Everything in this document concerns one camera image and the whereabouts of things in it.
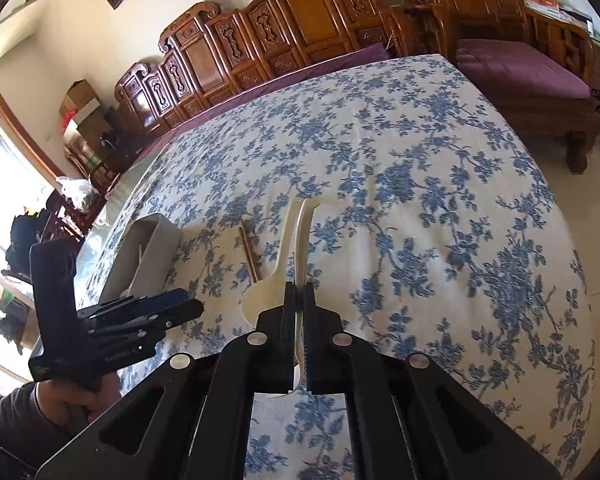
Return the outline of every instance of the gray plastic basket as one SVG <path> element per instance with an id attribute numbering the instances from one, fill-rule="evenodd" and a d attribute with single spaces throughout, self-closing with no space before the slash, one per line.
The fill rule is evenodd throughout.
<path id="1" fill-rule="evenodd" d="M 100 303 L 116 300 L 127 289 L 136 298 L 160 294 L 181 237 L 180 229 L 160 213 L 133 222 L 113 262 Z"/>

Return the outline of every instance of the human hand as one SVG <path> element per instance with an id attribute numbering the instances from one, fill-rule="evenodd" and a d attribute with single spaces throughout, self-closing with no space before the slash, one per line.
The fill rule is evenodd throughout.
<path id="1" fill-rule="evenodd" d="M 62 379 L 51 379 L 36 384 L 36 399 L 40 411 L 61 428 L 68 427 L 72 422 L 71 405 L 87 408 L 90 412 L 87 420 L 91 423 L 118 402 L 120 397 L 120 378 L 117 373 L 105 375 L 96 394 Z"/>

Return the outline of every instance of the wooden chopstick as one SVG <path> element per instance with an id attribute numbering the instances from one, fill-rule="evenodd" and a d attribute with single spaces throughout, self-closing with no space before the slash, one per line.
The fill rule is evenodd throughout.
<path id="1" fill-rule="evenodd" d="M 258 276 L 258 270 L 256 268 L 255 259 L 253 257 L 253 250 L 251 249 L 251 244 L 249 243 L 247 230 L 244 228 L 244 224 L 242 224 L 242 222 L 240 222 L 240 225 L 238 226 L 238 231 L 240 232 L 240 241 L 242 242 L 244 254 L 247 257 L 247 267 L 249 269 L 251 283 L 256 283 L 260 280 L 260 278 Z"/>

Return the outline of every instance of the blue and white floral bedsheet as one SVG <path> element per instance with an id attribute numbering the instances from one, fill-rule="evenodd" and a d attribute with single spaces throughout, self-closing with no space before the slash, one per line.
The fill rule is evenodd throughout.
<path id="1" fill-rule="evenodd" d="M 568 474 L 594 377 L 582 267 L 526 149 L 439 56 L 305 81 L 163 151 L 114 226 L 88 299 L 126 225 L 161 212 L 184 232 L 166 287 L 186 288 L 205 313 L 124 370 L 124 387 L 173 352 L 218 352 L 251 329 L 240 314 L 250 280 L 237 225 L 246 219 L 267 275 L 296 195 L 322 201 L 308 264 L 318 304 L 382 352 L 430 354 Z M 349 450 L 340 396 L 259 397 L 246 476 L 352 478 Z"/>

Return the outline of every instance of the silver bolt head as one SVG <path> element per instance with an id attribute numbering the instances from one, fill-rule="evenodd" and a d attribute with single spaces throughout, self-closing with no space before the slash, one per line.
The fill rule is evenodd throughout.
<path id="1" fill-rule="evenodd" d="M 411 354 L 409 357 L 409 364 L 419 370 L 429 367 L 429 358 L 424 354 Z"/>
<path id="2" fill-rule="evenodd" d="M 171 359 L 169 359 L 169 364 L 171 368 L 176 370 L 183 370 L 191 363 L 191 357 L 186 354 L 177 354 L 174 355 Z"/>
<path id="3" fill-rule="evenodd" d="M 336 346 L 349 346 L 351 343 L 353 343 L 353 338 L 344 332 L 337 333 L 333 336 L 333 338 L 331 338 L 331 340 Z"/>
<path id="4" fill-rule="evenodd" d="M 247 343 L 254 346 L 264 345 L 267 342 L 267 335 L 263 332 L 251 332 L 247 336 Z"/>

